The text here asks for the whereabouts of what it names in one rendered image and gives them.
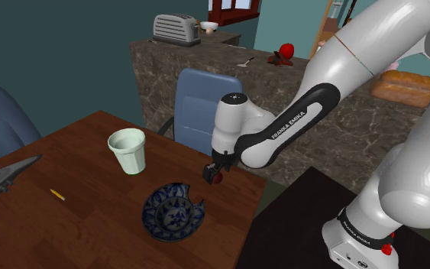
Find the blue white patterned chipped bowl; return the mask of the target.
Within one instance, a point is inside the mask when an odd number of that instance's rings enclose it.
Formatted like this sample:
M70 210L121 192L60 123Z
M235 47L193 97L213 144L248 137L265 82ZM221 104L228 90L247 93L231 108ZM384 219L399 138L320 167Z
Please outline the blue white patterned chipped bowl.
M182 241L201 226L205 218L205 201L192 203L189 188L186 183L168 183L148 196L141 221L152 238L164 242Z

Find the pale green cup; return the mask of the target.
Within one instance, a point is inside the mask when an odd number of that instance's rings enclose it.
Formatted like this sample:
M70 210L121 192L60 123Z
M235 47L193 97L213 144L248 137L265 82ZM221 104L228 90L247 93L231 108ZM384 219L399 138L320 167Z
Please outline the pale green cup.
M138 128L120 129L108 138L108 148L114 153L126 174L139 174L146 167L145 141L145 133Z

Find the black robot stand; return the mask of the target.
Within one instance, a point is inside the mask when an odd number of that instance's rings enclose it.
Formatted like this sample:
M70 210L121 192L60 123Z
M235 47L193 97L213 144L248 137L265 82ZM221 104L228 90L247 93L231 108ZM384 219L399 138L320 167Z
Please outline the black robot stand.
M254 218L235 269L342 269L328 255L322 226L355 197L310 167Z

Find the brown marble kitchen counter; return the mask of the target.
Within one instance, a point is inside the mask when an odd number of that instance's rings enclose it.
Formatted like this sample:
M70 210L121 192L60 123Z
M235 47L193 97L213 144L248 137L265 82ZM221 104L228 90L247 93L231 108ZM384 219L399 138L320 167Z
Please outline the brown marble kitchen counter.
M249 37L234 27L203 34L194 47L152 43L129 44L141 99L144 125L159 131L174 114L176 84L185 68L238 78L244 93L262 109L277 115L292 100L308 61L292 66L267 63L269 53L255 50ZM424 109L377 99L371 81L360 86L316 126L284 149L267 168L253 172L288 186L313 166L359 193L388 151L406 140Z

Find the red framed window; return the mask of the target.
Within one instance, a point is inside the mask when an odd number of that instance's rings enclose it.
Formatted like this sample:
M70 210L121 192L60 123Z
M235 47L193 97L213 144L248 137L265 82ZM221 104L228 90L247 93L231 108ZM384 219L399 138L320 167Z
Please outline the red framed window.
M257 18L260 0L209 0L209 21L220 27Z

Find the brown wooden table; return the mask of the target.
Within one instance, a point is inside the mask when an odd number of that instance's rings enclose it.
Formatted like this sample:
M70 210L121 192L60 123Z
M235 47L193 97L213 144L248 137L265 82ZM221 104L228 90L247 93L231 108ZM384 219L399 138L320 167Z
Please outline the brown wooden table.
M0 158L2 168L42 155L0 195L0 269L234 269L265 180L232 168L209 185L208 156L152 131L144 171L128 175L107 144L127 127L95 112ZM192 236L166 243L144 231L141 213L147 197L172 182L190 185L206 215Z

